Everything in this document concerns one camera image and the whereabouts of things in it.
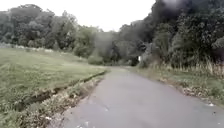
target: vegetation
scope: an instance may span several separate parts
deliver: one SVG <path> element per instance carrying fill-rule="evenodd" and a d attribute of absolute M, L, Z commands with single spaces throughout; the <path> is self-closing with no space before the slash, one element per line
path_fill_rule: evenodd
<path fill-rule="evenodd" d="M 200 93 L 208 92 L 206 95 L 221 101 L 223 10 L 223 0 L 156 0 L 144 19 L 123 25 L 119 32 L 104 32 L 79 25 L 66 11 L 56 16 L 36 5 L 22 5 L 0 12 L 0 43 L 70 52 L 95 65 L 135 66 L 142 56 L 142 68 L 171 67 L 150 67 L 155 76 L 183 80 L 180 84 L 185 87 L 203 87 Z M 6 122 L 35 103 L 32 97 L 39 95 L 36 92 L 45 94 L 42 90 L 61 88 L 103 70 L 77 63 L 80 59 L 70 54 L 26 51 L 0 49 L 2 127 L 17 127 Z"/>
<path fill-rule="evenodd" d="M 45 116 L 51 116 L 63 105 L 75 103 L 65 98 L 50 102 L 53 95 L 57 96 L 60 91 L 68 95 L 72 92 L 65 93 L 66 90 L 76 90 L 74 96 L 83 96 L 81 92 L 84 90 L 76 86 L 77 83 L 87 82 L 92 76 L 105 71 L 102 67 L 80 62 L 79 58 L 70 54 L 57 52 L 1 48 L 0 60 L 1 128 L 42 126 Z"/>

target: grassy field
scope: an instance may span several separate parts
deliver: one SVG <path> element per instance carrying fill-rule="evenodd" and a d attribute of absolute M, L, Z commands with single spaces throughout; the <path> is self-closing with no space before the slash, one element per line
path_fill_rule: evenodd
<path fill-rule="evenodd" d="M 22 126 L 15 115 L 49 99 L 50 94 L 104 71 L 70 54 L 1 48 L 0 127 Z"/>
<path fill-rule="evenodd" d="M 224 79 L 221 76 L 166 67 L 150 67 L 147 70 L 135 71 L 148 78 L 174 85 L 186 95 L 224 105 Z"/>

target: forest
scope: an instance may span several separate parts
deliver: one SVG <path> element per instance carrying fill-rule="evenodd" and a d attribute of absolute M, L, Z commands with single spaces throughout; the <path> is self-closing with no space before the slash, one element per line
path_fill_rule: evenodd
<path fill-rule="evenodd" d="M 79 25 L 66 11 L 56 16 L 37 5 L 22 5 L 0 12 L 0 42 L 72 52 L 92 64 L 134 66 L 138 56 L 141 67 L 154 62 L 175 68 L 220 64 L 224 1 L 156 0 L 148 16 L 118 32 Z"/>

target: grass verge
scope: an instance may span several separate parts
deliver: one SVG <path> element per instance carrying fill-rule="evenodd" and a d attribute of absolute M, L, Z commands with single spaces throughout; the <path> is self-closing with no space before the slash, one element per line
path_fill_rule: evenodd
<path fill-rule="evenodd" d="M 0 127 L 44 128 L 46 117 L 78 102 L 106 70 L 84 62 L 70 54 L 1 48 Z"/>
<path fill-rule="evenodd" d="M 133 70 L 148 78 L 171 84 L 185 95 L 199 97 L 222 107 L 224 105 L 224 79 L 219 76 L 166 67 Z"/>

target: overcast sky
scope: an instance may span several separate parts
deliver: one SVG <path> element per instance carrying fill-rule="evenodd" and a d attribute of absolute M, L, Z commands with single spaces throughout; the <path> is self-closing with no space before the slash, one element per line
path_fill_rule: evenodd
<path fill-rule="evenodd" d="M 76 16 L 78 23 L 99 26 L 105 31 L 118 30 L 123 24 L 141 20 L 151 11 L 155 0 L 5 0 L 0 10 L 23 4 L 36 4 L 56 15 L 64 10 Z"/>

